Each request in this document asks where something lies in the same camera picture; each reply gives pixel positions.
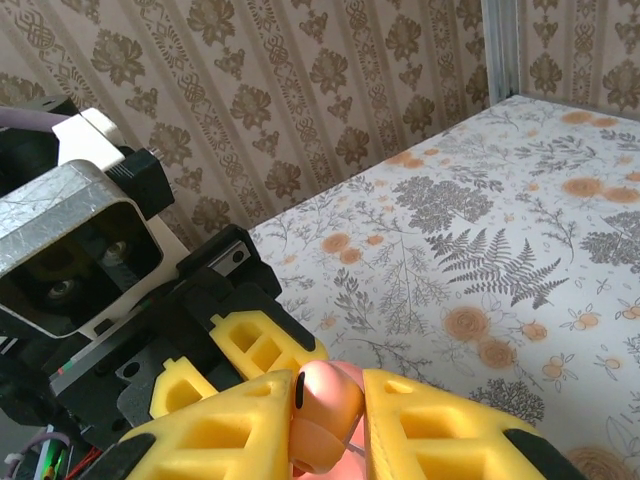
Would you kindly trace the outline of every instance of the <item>orange flower print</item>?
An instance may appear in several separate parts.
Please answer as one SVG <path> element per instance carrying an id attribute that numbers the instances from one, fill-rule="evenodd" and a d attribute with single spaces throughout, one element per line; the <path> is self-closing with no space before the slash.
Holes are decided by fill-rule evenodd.
<path id="1" fill-rule="evenodd" d="M 562 391 L 562 382 L 569 378 L 578 380 L 578 376 L 567 368 L 567 363 L 573 360 L 574 354 L 566 355 L 561 353 L 559 356 L 554 355 L 549 362 L 542 367 L 542 373 L 545 375 L 545 381 L 554 382 L 556 391 Z"/>
<path id="2" fill-rule="evenodd" d="M 384 241 L 384 237 L 382 235 L 372 235 L 367 238 L 367 243 L 369 245 L 380 245 Z"/>
<path id="3" fill-rule="evenodd" d="M 599 313 L 596 313 L 593 310 L 593 304 L 587 305 L 585 311 L 578 310 L 577 312 L 573 311 L 571 308 L 568 310 L 569 315 L 573 317 L 573 321 L 565 322 L 560 325 L 560 328 L 568 328 L 569 330 L 588 330 L 590 328 L 598 325 L 600 317 Z"/>
<path id="4" fill-rule="evenodd" d="M 576 110 L 575 112 L 565 113 L 562 116 L 562 121 L 569 125 L 580 125 L 586 123 L 593 118 L 593 114 L 585 112 L 584 110 Z"/>
<path id="5" fill-rule="evenodd" d="M 598 128 L 609 128 L 618 124 L 618 120 L 613 117 L 599 117 L 591 120 L 591 125 Z"/>
<path id="6" fill-rule="evenodd" d="M 404 167 L 409 169 L 420 168 L 423 166 L 424 166 L 424 161 L 420 160 L 419 158 L 412 158 L 411 160 L 407 160 L 404 163 Z"/>
<path id="7" fill-rule="evenodd" d="M 362 252 L 357 248 L 347 248 L 340 254 L 340 261 L 345 265 L 356 263 L 362 258 Z"/>
<path id="8" fill-rule="evenodd" d="M 624 317 L 627 320 L 638 320 L 640 319 L 640 297 L 636 298 L 636 301 L 633 305 L 629 302 L 625 302 L 622 299 L 618 299 L 618 302 L 624 307 L 624 310 L 620 310 L 616 313 L 616 320 L 620 317 Z"/>
<path id="9" fill-rule="evenodd" d="M 576 448 L 565 456 L 589 480 L 636 479 L 622 460 L 604 448 Z"/>
<path id="10" fill-rule="evenodd" d="M 522 334 L 532 342 L 539 342 L 547 338 L 547 329 L 534 321 L 522 326 Z"/>
<path id="11" fill-rule="evenodd" d="M 385 160 L 385 163 L 388 163 L 389 165 L 404 165 L 405 162 L 411 160 L 413 158 L 413 155 L 411 155 L 411 152 L 408 150 L 405 150 L 404 152 L 401 152 L 391 158 L 388 158 L 387 160 Z"/>
<path id="12" fill-rule="evenodd" d="M 334 317 L 333 315 L 325 314 L 324 318 L 320 322 L 320 328 L 322 330 L 329 330 L 331 327 L 333 327 L 336 324 L 336 322 L 337 322 L 336 317 Z"/>
<path id="13" fill-rule="evenodd" d="M 629 165 L 631 162 L 633 162 L 633 157 L 631 155 L 620 155 L 616 165 Z"/>
<path id="14" fill-rule="evenodd" d="M 510 367 L 516 360 L 516 352 L 508 343 L 491 337 L 478 344 L 478 355 L 482 363 L 495 369 Z"/>
<path id="15" fill-rule="evenodd" d="M 604 368 L 604 371 L 607 372 L 607 375 L 609 375 L 609 377 L 611 377 L 615 381 L 618 381 L 618 378 L 616 377 L 614 372 L 622 367 L 622 362 L 615 357 L 603 358 L 600 355 L 596 355 L 596 358 L 598 359 L 598 361 L 594 362 L 593 364 L 598 367 Z"/>
<path id="16" fill-rule="evenodd" d="M 346 233 L 334 233 L 322 241 L 322 250 L 326 253 L 338 253 L 349 245 L 349 235 Z"/>
<path id="17" fill-rule="evenodd" d="M 571 178 L 564 182 L 562 190 L 574 197 L 593 197 L 602 191 L 602 182 L 590 177 Z"/>
<path id="18" fill-rule="evenodd" d="M 602 196 L 614 203 L 635 203 L 640 200 L 640 192 L 628 187 L 607 188 Z"/>
<path id="19" fill-rule="evenodd" d="M 489 319 L 479 308 L 454 308 L 444 319 L 444 329 L 461 342 L 478 340 L 489 332 Z"/>

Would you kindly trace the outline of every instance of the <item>metal frame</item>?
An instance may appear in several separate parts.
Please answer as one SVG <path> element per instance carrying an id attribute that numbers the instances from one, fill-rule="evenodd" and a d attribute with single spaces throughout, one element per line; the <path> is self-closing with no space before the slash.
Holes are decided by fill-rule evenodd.
<path id="1" fill-rule="evenodd" d="M 482 0 L 489 101 L 520 92 L 518 6 L 515 0 Z"/>

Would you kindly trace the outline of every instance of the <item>fern leaf print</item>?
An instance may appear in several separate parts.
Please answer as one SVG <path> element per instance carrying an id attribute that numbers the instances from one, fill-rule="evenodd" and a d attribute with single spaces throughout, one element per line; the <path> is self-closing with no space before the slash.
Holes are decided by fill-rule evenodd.
<path id="1" fill-rule="evenodd" d="M 465 294 L 489 292 L 509 295 L 511 306 L 533 299 L 533 308 L 538 309 L 548 303 L 547 297 L 554 289 L 568 280 L 548 280 L 560 264 L 560 258 L 535 268 L 536 256 L 527 239 L 520 253 L 513 256 L 504 229 L 499 230 L 489 243 L 486 229 L 480 230 L 470 243 L 468 239 L 469 230 L 455 240 L 451 233 L 446 237 L 426 238 L 435 258 L 447 255 L 439 263 L 445 266 L 442 271 L 460 272 L 448 283 L 470 284 L 465 287 Z"/>

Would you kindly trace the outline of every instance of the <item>damask pattern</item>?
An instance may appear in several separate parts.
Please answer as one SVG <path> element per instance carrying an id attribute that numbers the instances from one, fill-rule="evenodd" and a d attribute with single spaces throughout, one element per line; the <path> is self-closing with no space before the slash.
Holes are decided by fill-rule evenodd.
<path id="1" fill-rule="evenodd" d="M 640 4 L 519 0 L 521 91 L 640 117 Z"/>
<path id="2" fill-rule="evenodd" d="M 333 358 L 516 415 L 589 480 L 638 480 L 637 132 L 516 96 L 252 236 Z"/>
<path id="3" fill-rule="evenodd" d="M 153 144 L 177 199 L 164 217 L 193 246 L 486 106 L 480 0 L 423 3 L 2 2 L 0 102 L 65 93 Z"/>

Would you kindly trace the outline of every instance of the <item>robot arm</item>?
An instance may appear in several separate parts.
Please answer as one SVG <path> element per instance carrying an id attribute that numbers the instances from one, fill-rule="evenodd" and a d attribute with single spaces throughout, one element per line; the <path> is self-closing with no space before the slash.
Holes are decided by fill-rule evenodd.
<path id="1" fill-rule="evenodd" d="M 158 217 L 173 196 L 155 155 L 123 147 L 107 117 L 64 97 L 27 107 L 21 121 L 55 134 L 0 129 L 0 408 L 10 418 L 104 450 L 153 418 L 167 362 L 184 357 L 223 391 L 274 362 L 297 370 L 324 358 L 275 301 L 278 280 L 246 230 L 229 225 L 188 252 Z M 251 311 L 268 313 L 257 331 L 223 321 Z M 258 337 L 256 354 L 225 350 L 227 338 Z M 299 355 L 278 363 L 277 338 Z"/>
<path id="2" fill-rule="evenodd" d="M 81 478 L 584 480 L 519 419 L 389 372 L 343 368 L 313 361 L 193 403 L 129 432 Z M 363 414 L 364 459 L 348 449 Z"/>

